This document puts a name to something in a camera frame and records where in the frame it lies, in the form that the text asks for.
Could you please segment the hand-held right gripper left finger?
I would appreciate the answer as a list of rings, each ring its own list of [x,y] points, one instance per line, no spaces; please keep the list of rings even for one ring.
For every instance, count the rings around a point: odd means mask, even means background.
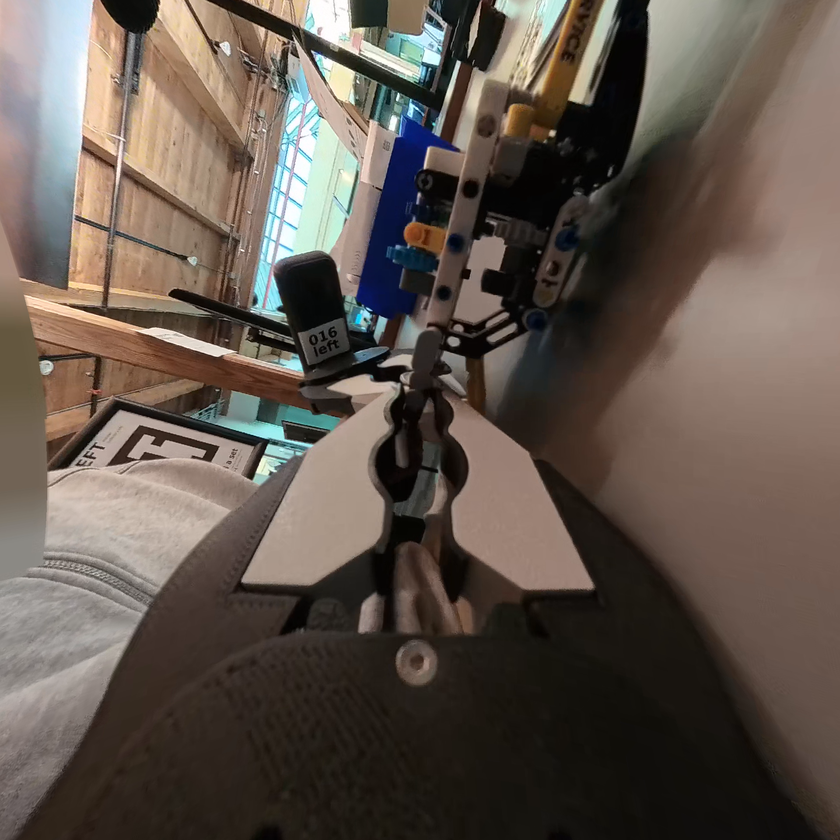
[[[375,455],[393,432],[395,385],[311,446],[255,550],[246,590],[374,590],[392,503]]]

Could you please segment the blue plastic bin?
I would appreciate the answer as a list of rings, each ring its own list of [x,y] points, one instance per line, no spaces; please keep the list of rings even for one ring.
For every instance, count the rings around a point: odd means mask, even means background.
[[[411,314],[417,296],[400,288],[403,267],[392,262],[386,251],[405,244],[403,230],[410,219],[406,208],[416,201],[415,176],[424,167],[427,149],[456,152],[457,148],[407,118],[402,118],[398,133],[387,141],[391,145],[391,156],[367,241],[355,299],[373,314],[393,319]]]

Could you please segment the white box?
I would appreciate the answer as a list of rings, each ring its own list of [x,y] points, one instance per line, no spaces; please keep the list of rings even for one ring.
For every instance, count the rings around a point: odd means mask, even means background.
[[[368,255],[375,217],[397,135],[371,122],[350,215],[330,251],[345,297],[354,297]]]

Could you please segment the black framed marker sign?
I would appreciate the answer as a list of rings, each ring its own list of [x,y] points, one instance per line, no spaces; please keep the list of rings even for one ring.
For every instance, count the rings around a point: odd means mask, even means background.
[[[112,397],[48,462],[47,469],[187,459],[252,479],[267,446],[262,437]]]

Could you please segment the person's left forearm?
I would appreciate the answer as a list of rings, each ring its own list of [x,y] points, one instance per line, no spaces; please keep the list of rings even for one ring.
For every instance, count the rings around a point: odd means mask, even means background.
[[[256,490],[183,458],[48,473],[43,560],[2,583],[1,838],[76,751],[162,585]]]

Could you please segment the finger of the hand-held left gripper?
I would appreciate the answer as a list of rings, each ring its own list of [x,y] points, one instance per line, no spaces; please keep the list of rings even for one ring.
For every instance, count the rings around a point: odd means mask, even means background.
[[[327,389],[327,395],[322,397],[322,414],[342,417],[358,413],[395,388],[396,411],[405,415],[413,405],[403,374],[412,368],[410,354],[343,354],[322,362]]]

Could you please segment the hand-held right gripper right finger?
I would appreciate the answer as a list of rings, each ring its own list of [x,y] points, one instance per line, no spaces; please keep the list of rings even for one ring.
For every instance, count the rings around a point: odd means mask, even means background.
[[[466,402],[434,398],[448,595],[591,595],[595,584],[529,453]]]

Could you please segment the wooden table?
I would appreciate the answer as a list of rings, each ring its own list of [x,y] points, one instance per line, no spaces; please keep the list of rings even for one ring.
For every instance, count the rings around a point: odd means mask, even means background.
[[[24,296],[35,339],[179,379],[309,409],[300,375],[239,353],[211,356],[115,319]]]

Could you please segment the lego technic crane model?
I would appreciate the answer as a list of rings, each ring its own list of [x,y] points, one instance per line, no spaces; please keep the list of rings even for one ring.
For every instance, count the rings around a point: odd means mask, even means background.
[[[616,4],[587,99],[571,99],[603,2],[568,2],[537,92],[487,80],[464,152],[427,158],[404,245],[388,249],[427,300],[425,328],[400,369],[419,412],[443,356],[483,359],[543,331],[584,264],[597,193],[624,168],[648,61],[649,2]]]

